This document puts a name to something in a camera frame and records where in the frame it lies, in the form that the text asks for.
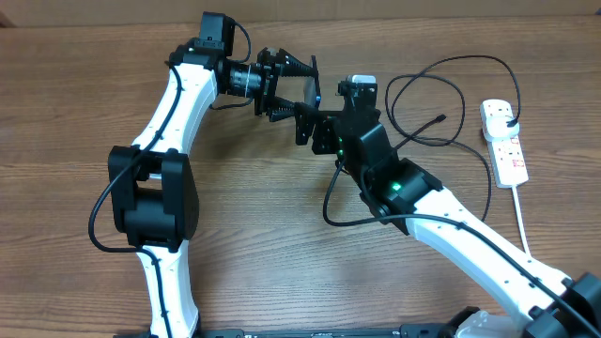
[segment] black cable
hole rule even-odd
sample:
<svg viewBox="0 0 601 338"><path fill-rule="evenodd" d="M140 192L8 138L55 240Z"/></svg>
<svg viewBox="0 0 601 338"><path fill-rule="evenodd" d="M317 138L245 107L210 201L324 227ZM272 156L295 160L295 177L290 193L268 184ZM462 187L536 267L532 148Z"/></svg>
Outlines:
<svg viewBox="0 0 601 338"><path fill-rule="evenodd" d="M327 224L333 225L333 226L354 226L354 225L360 225L360 224L368 224L368 223L383 222L383 221L385 222L385 221L392 221L392 220L399 220L399 219L423 219L423 220L430 220L430 221L441 222L441 223L448 224L448 225L453 225L453 226L457 227L458 229L465 230L465 231L469 232L470 234L474 235L475 237L477 237L478 239L480 239L484 244L486 244L488 247L490 247L490 249L492 249L495 253L500 255L505 261L507 261L507 263L509 263L518 272L520 272L524 277L526 277L526 279L528 279L528 281L530 283L536 285L543 292L545 292L550 298L552 298L555 301L555 304L561 310L567 312L569 315L574 317L576 319L576 321L580 322L580 324L589 333L591 333L596 338L601 338L601 334L597 331L597 329L591 323L589 323L581 314L579 314L576 310L574 310L574 308L572 308L568 303L566 303L559 296L557 296L553 291L551 291L549 288L547 288L538 278L534 277L527 270L522 268L522 266L520 266L509 254L507 254L505 251L503 251L492 240L490 240L486 236L482 235L477 230L472 229L471 227L469 227L467 224L465 224L463 222L454 221L454 220L440 217L440 216L424 215L424 214L390 215L390 216L374 217L374 218L363 219L363 220L358 220L358 221L351 221L351 222L332 221L328 217L328 202L330 201L331 192L333 191L334 185L336 184L336 179L340 175L340 172L344 166L345 166L345 161L341 161L340 165L336 168L336 172L334 173L334 176L331 178L330 186L328 187L328 190L326 192L326 197L324 198L324 201L323 201L323 209L322 209L323 219L326 221Z"/></svg>
<svg viewBox="0 0 601 338"><path fill-rule="evenodd" d="M213 105L210 104L208 106L208 108L210 108L212 110L223 110L223 109L230 109L230 108L246 107L247 105L249 105L253 102L253 99L254 98L249 98L248 100L244 101L243 103L224 104L223 106L219 106L217 108L213 108Z"/></svg>
<svg viewBox="0 0 601 338"><path fill-rule="evenodd" d="M519 115L521 114L522 111L522 101L521 101L521 94L519 92L519 85L517 84L517 78L516 75L514 74L514 72L511 70L511 68L501 59L499 59L498 57L495 56L490 56L490 55L461 55L461 56L454 56L454 57L449 57L449 58L445 58L443 60L440 60L438 62L433 63L432 65L424 68L422 71L420 71L418 74L414 74L414 75L401 75L401 77L411 77L411 80L409 80L404 86L403 88L401 88L401 90L398 92L398 94L396 95L396 98L394 98L393 101L393 106L392 106L392 111L389 112L388 109L388 88L390 87L390 85L392 84L393 81L398 80L401 77L397 77L394 80L392 80L389 83L389 86L386 88L386 99L384 99L384 103L386 105L386 114L388 115L388 118L392 121L394 127L405 137L408 136L408 134L406 132L404 132L401 127L396 123L396 119L394 117L394 105L396 104L396 102L398 101L398 98L401 96L401 94L403 94L403 92L405 91L405 89L407 89L407 87L409 85L411 85L413 83L413 81L419 79L420 77L424 77L424 75L431 70L432 68L434 68L435 66L443 63L443 62L447 62L447 61L453 61L453 60L459 60L459 59L465 59L465 58L486 58L486 59L490 59L490 60L495 60L499 63L501 63L502 65L505 66L505 68L509 71L509 75L511 75L512 80L514 81L514 85L516 86L516 93L517 93L517 114L516 114L516 118L514 118L513 120L507 122L507 126L508 127L513 127L516 123L517 120L519 119ZM457 134L455 135L455 137L459 134L459 132L461 131L461 126L459 127L459 130L457 132Z"/></svg>
<svg viewBox="0 0 601 338"><path fill-rule="evenodd" d="M169 69L171 71L173 71L174 75L176 76L176 80L177 80L177 93L176 93L176 97L173 101L173 104L171 105L171 108L169 109L167 116L165 117L165 119L162 122L159 129L155 132L155 136L152 138L152 140L150 141L148 146L146 146L144 148L144 150L142 150L136 157L134 157L130 161L130 163L125 168L123 168L123 170L121 170L121 172L119 174L117 174L117 176L106 186L104 191L100 194L98 200L96 201L96 204L92 208L92 212L90 213L90 218L89 218L89 221L87 224L87 234L89 235L92 243L99 250L104 251L106 253L142 253L142 254L146 254L148 257L150 257L150 260L152 261L152 265L155 267L155 272L157 274L157 287L158 287L158 291L159 291L159 304L161 306L161 316L163 317L164 322L165 322L167 337L171 338L172 337L171 326L169 325L169 318L167 317L167 310L165 308L164 294L163 294L163 290L162 290L161 269L159 267L159 259L157 258L157 256L154 253L152 253L151 251L146 250L144 248L109 248L109 247L106 247L98 241L98 239L96 238L96 235L94 234L94 223L96 221L96 217L98 215L100 207L102 206L102 203L104 203L104 200L106 200L106 197L111 192L111 190L113 189L113 187L115 186L117 181L120 180L123 177L123 175L125 175L125 173L129 172L133 167L135 167L140 162L140 160L150 151L150 149L152 149L152 147L154 147L157 144L157 142L159 142L159 140L162 139L162 133L167 128L167 125L169 124L169 120L173 116L173 114L176 110L177 104L179 103L179 98L181 96L181 91L182 91L181 78L179 77L179 73L177 72L177 69L175 68L175 66L173 64L170 64L168 62L165 62L165 64L167 64Z"/></svg>
<svg viewBox="0 0 601 338"><path fill-rule="evenodd" d="M251 59L251 52L252 52L251 37L248 36L248 32L246 31L246 29L244 29L244 27L242 27L242 25L240 23L234 22L234 25L236 25L242 31L242 33L244 33L244 36L246 37L246 41L248 42L248 53L246 54L246 57L243 60L230 60L230 61L244 63Z"/></svg>
<svg viewBox="0 0 601 338"><path fill-rule="evenodd" d="M338 165L340 165L340 160L334 161L334 167L338 168ZM350 173L348 171L346 171L345 169L342 169L341 171L347 175L350 175Z"/></svg>
<svg viewBox="0 0 601 338"><path fill-rule="evenodd" d="M398 145L394 146L393 149L394 150L400 149L402 146L406 145L409 141L411 141L417 135L419 135L420 133L422 133L422 131L425 131L426 129L432 127L433 125L444 121L446 118L447 118L446 115L438 115L438 116L436 116L435 119L433 119L432 121L430 121L430 122L424 124L423 126L421 126L418 130L416 130L415 132L413 132L410 135L410 137L406 137L405 140L401 141L401 143L399 143Z"/></svg>
<svg viewBox="0 0 601 338"><path fill-rule="evenodd" d="M447 140L447 139L443 139L443 138L432 138L432 137L422 137L422 136L416 136L414 134L407 134L405 131L403 131L400 126L398 126L398 124L396 123L396 120L394 119L393 114L391 114L391 111L388 108L388 93L390 91L391 85L399 80L399 79L403 79L403 78L412 78L414 79L417 75L415 74L406 74L406 75L399 75L394 77L386 86L386 92L384 95L384 104L386 105L386 115L388 116L388 118L390 119L391 123L393 124L393 126L403 135L406 137L405 140L403 140L403 142L401 142L400 144L398 144L395 148L400 148L401 146L404 146L408 141L414 141L417 142L421 145L425 145L425 146L448 146L450 144L454 144L457 146L461 146L463 148L465 148L466 150L468 150L469 152L473 153L476 157L478 157L480 159L480 161L482 161L482 164L484 165L485 169L486 169L486 178L488 180L488 196L486 198L486 205L485 205L485 211L483 212L483 216L481 218L482 222L485 221L486 216L488 215L488 210L490 208L490 202L492 199L492 177L490 174L490 168L488 167L488 162L486 161L486 159L484 158L484 156L482 156L478 151L472 149L469 146L466 146L462 143L457 142L455 139L457 138L457 136L459 136L459 133L461 132L461 129L463 128L463 123L465 121L466 118L466 101L465 101L465 97L463 96L463 92L461 91L461 89L459 89L459 87L454 84L453 82L440 77L438 75L434 75L434 74L422 74L420 77L424 77L427 79L434 79L434 80L438 80L441 82L446 83L447 85L452 86L455 91L459 94L459 97L461 98L461 119L459 121L459 127L457 128L457 131L455 132L455 135ZM421 140L429 140L429 141L440 141L441 143L439 144L431 144L431 143L427 143Z"/></svg>

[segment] power strip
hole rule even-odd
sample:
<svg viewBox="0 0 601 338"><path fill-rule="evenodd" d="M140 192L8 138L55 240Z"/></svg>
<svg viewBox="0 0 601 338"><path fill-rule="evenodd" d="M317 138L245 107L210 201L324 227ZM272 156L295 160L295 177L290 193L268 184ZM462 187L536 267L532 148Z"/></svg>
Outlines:
<svg viewBox="0 0 601 338"><path fill-rule="evenodd" d="M517 196L517 186L528 181L524 153L517 137L519 123L514 127L507 127L507 122L514 118L514 114L511 104L504 100L485 100L480 105L480 114L495 182L499 188L512 190L522 245L524 252L530 255Z"/></svg>
<svg viewBox="0 0 601 338"><path fill-rule="evenodd" d="M482 115L485 137L487 132L493 132L490 128L486 128L487 121L489 122L491 119L509 121L514 118L511 104L504 100L486 100L482 102L480 114ZM502 131L496 131L495 134L501 135ZM524 154L519 138L517 135L512 135L513 131L507 131L505 137L486 137L495 181L499 188L516 187L528 181L528 171L526 170L526 162L524 162Z"/></svg>

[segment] wood grain surface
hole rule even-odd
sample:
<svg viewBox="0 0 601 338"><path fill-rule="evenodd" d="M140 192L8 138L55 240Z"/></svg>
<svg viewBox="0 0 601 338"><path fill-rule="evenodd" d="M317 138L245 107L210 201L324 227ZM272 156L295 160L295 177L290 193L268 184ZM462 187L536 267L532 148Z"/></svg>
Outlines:
<svg viewBox="0 0 601 338"><path fill-rule="evenodd" d="M531 180L520 187L533 255L578 277L601 276L601 21L596 17L254 23L255 54L282 47L320 67L324 109L342 107L336 84L376 75L378 108L394 75L441 58L491 54L516 72L521 139ZM0 30L0 336L111 337L146 330L150 307L134 254L102 253L86 222L107 184L107 155L128 145L166 86L162 61L196 24ZM234 56L245 54L238 38ZM516 103L500 65L462 60L433 73L461 87L468 109L459 141L488 158L478 106ZM278 94L301 99L301 83ZM219 98L218 103L235 99ZM445 84L412 86L398 120L450 137L460 100ZM393 142L401 137L384 124ZM476 215L485 204L482 164L453 147L400 151ZM200 220L190 251L193 295L206 329L390 327L445 321L466 305L501 308L442 255L392 226L338 229L321 218L332 156L295 146L294 121L269 123L251 108L208 112L191 153ZM369 216L341 177L332 217ZM511 193L493 189L486 221L519 245ZM100 240L125 245L110 207Z"/></svg>
<svg viewBox="0 0 601 338"><path fill-rule="evenodd" d="M196 23L203 11L240 22L594 15L598 0L0 0L6 26Z"/></svg>

